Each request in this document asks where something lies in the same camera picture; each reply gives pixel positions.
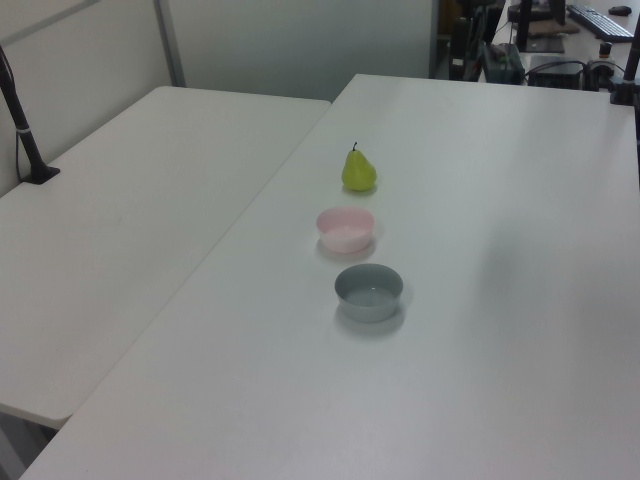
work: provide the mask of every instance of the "black cable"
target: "black cable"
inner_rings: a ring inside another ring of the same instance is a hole
[[[16,174],[18,175],[18,182],[22,183],[22,177],[20,176],[20,164],[18,160],[20,159],[20,135],[16,132]]]
[[[529,70],[527,73],[524,74],[524,77],[528,77],[530,74],[532,73],[538,73],[542,70],[546,70],[548,68],[553,68],[553,67],[557,67],[560,65],[566,65],[569,63],[576,63],[578,65],[582,65],[582,71],[584,73],[585,68],[587,68],[587,64],[584,62],[581,62],[580,60],[563,60],[563,61],[557,61],[557,62],[549,62],[549,63],[544,63],[542,65],[538,65],[535,68],[532,68],[531,70]]]
[[[2,58],[2,63],[4,63],[5,67],[7,67],[7,70],[9,72],[9,76],[11,77],[11,83],[13,84],[13,87],[15,88],[16,81],[13,78],[13,70],[11,70],[11,64],[9,63],[9,59],[7,59],[7,56],[4,54],[4,50],[2,49],[1,46],[0,46],[0,57]]]
[[[519,4],[518,4],[518,8],[516,8],[516,12],[519,12],[519,11],[520,11],[520,7],[521,7],[521,6],[522,6],[522,4],[521,4],[521,3],[519,3]],[[511,43],[512,43],[512,42],[513,42],[513,22],[511,22],[511,30],[509,30],[509,45],[511,45]]]
[[[602,65],[606,65],[608,63],[611,62],[607,62],[606,60],[594,60],[593,63],[601,63]],[[616,65],[615,63],[611,63],[611,65],[613,65],[614,67],[616,67],[617,69],[619,69],[622,73],[624,73],[624,68],[622,68],[620,65]]]
[[[608,82],[608,84],[607,84],[607,90],[611,91],[611,87],[612,87],[612,85],[613,85],[613,82],[611,81],[611,79],[610,79],[610,78],[607,78],[607,82]]]
[[[2,47],[0,47],[0,58],[2,59],[2,63],[4,63],[7,71],[9,72],[9,77],[11,80],[11,84],[13,85],[13,88],[16,88],[16,81],[14,79],[13,76],[13,70],[11,70],[11,64],[9,63],[9,60],[7,59],[7,56],[4,53],[4,50],[2,49]],[[22,176],[20,175],[20,135],[18,134],[18,131],[16,130],[16,175],[18,176],[18,182],[22,183]]]
[[[486,12],[484,11],[484,9],[480,9],[479,13],[476,14],[476,20],[478,22],[476,35],[469,44],[469,50],[477,52],[480,45],[480,40],[482,39],[482,35],[484,34],[484,30],[486,28]]]

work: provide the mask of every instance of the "wall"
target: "wall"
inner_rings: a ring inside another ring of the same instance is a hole
[[[427,77],[436,43],[435,0],[166,0],[165,8],[189,87],[333,101],[356,73]]]
[[[170,84],[152,0],[100,0],[4,50],[47,163],[153,88]],[[14,136],[0,101],[0,196],[17,184]],[[21,157],[28,172],[24,152]]]
[[[18,38],[75,13],[97,0],[0,0],[0,42]]]

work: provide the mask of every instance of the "green pear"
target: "green pear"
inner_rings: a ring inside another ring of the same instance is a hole
[[[373,188],[378,175],[362,152],[356,150],[357,144],[358,142],[353,144],[353,150],[347,155],[347,161],[342,170],[342,183],[349,190],[364,192]]]

